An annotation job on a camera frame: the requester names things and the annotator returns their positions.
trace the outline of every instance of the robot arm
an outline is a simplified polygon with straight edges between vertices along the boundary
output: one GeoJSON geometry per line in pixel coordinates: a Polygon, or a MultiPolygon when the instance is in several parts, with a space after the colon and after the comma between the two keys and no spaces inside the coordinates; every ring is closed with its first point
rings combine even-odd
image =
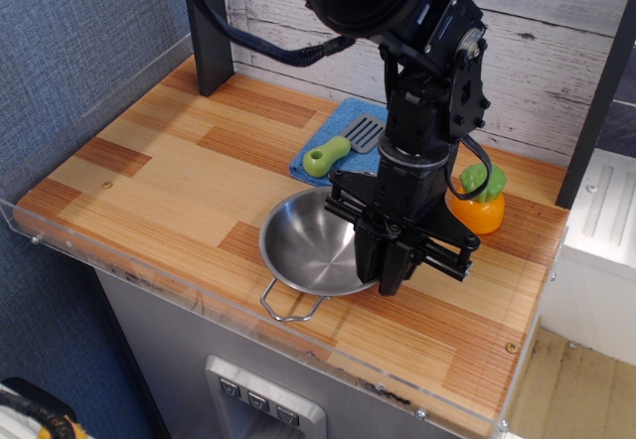
{"type": "Polygon", "coordinates": [[[351,39],[378,44],[386,66],[389,117],[376,177],[336,171],[327,210],[352,222],[363,282],[394,295],[424,262],[458,279],[479,239],[446,207],[446,189],[463,142],[490,160],[469,133],[484,125],[487,48],[482,12],[472,0],[305,0],[318,18],[351,39]]]}

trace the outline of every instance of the blue wallpaper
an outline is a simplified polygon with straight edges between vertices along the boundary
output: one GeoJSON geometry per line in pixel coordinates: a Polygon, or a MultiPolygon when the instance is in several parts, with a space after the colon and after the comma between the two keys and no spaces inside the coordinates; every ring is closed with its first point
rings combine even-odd
{"type": "MultiPolygon", "coordinates": [[[[0,197],[16,202],[191,53],[184,0],[0,0],[0,197]]],[[[100,438],[156,424],[82,264],[0,224],[0,379],[100,438]]]]}

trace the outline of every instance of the green spatula handle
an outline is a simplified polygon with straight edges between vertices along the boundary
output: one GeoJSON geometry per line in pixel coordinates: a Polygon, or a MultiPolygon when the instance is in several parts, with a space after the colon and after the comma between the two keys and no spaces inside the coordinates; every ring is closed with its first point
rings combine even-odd
{"type": "Polygon", "coordinates": [[[351,151],[351,141],[344,136],[334,136],[327,143],[305,153],[302,167],[313,178],[325,176],[333,164],[351,151]]]}

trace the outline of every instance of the metal bowl handle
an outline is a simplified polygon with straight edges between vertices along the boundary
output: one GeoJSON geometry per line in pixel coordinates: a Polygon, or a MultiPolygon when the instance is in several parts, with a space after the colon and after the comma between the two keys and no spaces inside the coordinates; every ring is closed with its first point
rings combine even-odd
{"type": "Polygon", "coordinates": [[[263,307],[265,307],[265,310],[267,310],[267,313],[269,314],[269,316],[273,318],[274,320],[276,320],[277,322],[307,322],[311,320],[311,317],[313,317],[314,313],[316,313],[316,310],[318,310],[318,307],[320,306],[322,301],[325,299],[329,300],[331,298],[331,297],[319,297],[318,300],[316,300],[316,303],[314,303],[314,306],[311,307],[311,310],[309,311],[306,317],[294,317],[294,316],[281,317],[280,315],[276,315],[274,313],[272,308],[267,303],[267,300],[265,300],[267,298],[267,295],[269,295],[269,292],[271,291],[271,289],[273,288],[274,284],[277,281],[278,279],[276,277],[272,278],[271,282],[269,283],[265,291],[262,292],[262,295],[260,296],[260,304],[263,307]]]}

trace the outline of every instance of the green leaves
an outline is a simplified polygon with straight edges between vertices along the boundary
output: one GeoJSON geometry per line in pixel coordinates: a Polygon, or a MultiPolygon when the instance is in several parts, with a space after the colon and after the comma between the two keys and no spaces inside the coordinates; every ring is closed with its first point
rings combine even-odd
{"type": "MultiPolygon", "coordinates": [[[[482,163],[473,164],[467,167],[459,175],[459,181],[464,189],[464,193],[472,193],[479,188],[484,181],[486,181],[486,166],[482,163]]],[[[490,182],[486,190],[477,196],[473,201],[476,203],[490,203],[496,199],[504,190],[506,186],[506,174],[499,166],[493,164],[492,173],[490,175],[490,182]]]]}

